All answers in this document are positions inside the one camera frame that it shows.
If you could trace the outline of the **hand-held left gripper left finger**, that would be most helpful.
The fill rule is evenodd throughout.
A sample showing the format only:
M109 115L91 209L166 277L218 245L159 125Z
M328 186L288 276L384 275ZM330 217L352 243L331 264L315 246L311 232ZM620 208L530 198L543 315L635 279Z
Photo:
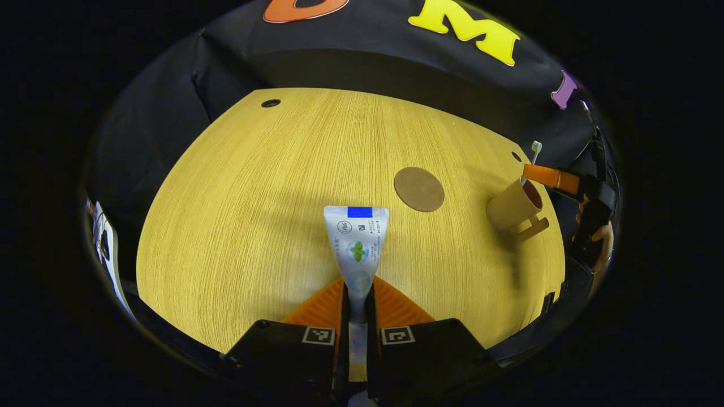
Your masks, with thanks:
M223 373L257 405L344 402L349 301L338 279L281 321L255 321L222 358Z

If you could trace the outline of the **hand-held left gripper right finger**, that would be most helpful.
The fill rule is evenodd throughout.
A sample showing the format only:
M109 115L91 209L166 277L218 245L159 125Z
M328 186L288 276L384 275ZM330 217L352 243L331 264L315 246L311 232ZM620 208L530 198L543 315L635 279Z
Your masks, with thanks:
M375 278L367 301L368 392L380 402L440 402L492 378L492 356L456 318L436 320Z

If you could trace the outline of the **white toothbrush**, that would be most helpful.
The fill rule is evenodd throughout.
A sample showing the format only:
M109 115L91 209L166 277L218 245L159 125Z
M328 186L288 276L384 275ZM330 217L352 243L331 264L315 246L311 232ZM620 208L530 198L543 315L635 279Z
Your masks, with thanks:
M532 150L533 150L533 157L532 157L532 165L536 164L536 160L538 158L538 155L540 155L542 149L542 144L539 141L533 141L532 142ZM525 184L528 182L528 179L525 177L520 178L522 181L522 186L525 186Z

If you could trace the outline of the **beige cup with handle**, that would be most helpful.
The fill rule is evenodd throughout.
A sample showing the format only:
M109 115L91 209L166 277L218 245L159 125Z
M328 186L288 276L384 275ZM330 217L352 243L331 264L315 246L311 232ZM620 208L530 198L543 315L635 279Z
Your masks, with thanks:
M548 218L538 218L543 207L543 197L530 181L515 180L486 204L486 216L496 230L513 232L516 242L523 243L550 227Z

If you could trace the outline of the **brown round coaster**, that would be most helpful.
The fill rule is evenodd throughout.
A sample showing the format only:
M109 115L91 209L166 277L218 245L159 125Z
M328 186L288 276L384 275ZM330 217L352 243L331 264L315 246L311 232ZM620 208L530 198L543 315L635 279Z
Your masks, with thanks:
M439 209L445 201L445 189L438 178L421 167L399 170L393 181L395 192L404 204L420 212Z

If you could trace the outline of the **white toothpaste tube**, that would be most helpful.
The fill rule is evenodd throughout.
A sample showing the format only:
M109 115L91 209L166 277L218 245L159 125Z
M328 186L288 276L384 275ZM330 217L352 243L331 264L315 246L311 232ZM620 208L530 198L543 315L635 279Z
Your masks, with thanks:
M367 391L369 333L375 319L373 281L390 213L380 207L326 206L323 216L347 301L342 328L347 335L347 379L354 389L349 405L373 407Z

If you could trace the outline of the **white side table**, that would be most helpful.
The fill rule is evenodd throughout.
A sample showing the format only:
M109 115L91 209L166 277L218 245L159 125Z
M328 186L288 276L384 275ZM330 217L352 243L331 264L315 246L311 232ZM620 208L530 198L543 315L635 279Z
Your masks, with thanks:
M118 265L118 235L108 220L105 211L97 201L86 201L88 214L92 219L92 243L97 258L110 278L112 291L123 311L133 322L137 322L129 307L122 288Z

